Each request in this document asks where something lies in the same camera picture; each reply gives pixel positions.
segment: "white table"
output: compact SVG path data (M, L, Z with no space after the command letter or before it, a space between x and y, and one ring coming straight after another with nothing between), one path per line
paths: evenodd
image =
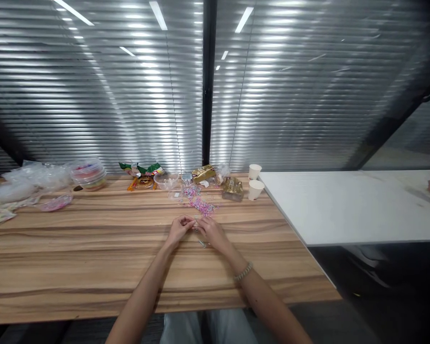
M425 171L262 172L307 246L430 241Z

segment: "wrist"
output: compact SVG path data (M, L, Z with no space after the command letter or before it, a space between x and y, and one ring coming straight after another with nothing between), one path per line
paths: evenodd
M220 250L220 253L225 256L225 258L231 257L236 252L236 248L231 242L228 242L222 250Z
M162 253L171 254L177 248L177 246L178 246L178 243L175 244L175 243L172 243L172 242L166 240L164 242L164 244L162 245L160 251Z

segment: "bracelet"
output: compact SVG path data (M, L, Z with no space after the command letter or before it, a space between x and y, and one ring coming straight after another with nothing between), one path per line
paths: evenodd
M234 281L236 282L240 282L241 279L243 279L246 275L248 275L248 273L250 272L250 270L252 270L253 267L253 263L252 262L248 262L247 267L245 268L245 270L240 274L234 277Z

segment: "green wrapper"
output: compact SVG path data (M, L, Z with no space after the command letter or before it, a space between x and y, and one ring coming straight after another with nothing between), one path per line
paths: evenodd
M120 162L119 166L124 172L126 172L127 174L130 174L133 177L140 177L143 175L152 176L155 174L166 173L166 171L161 167L161 165L159 165L159 163L153 164L147 169L140 167L139 163L133 164L128 162Z

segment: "window blinds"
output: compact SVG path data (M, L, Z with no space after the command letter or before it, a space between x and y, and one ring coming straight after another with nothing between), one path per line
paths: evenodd
M429 33L430 9L414 0L218 0L211 162L354 168L420 75Z
M0 121L42 162L202 162L203 3L0 0Z

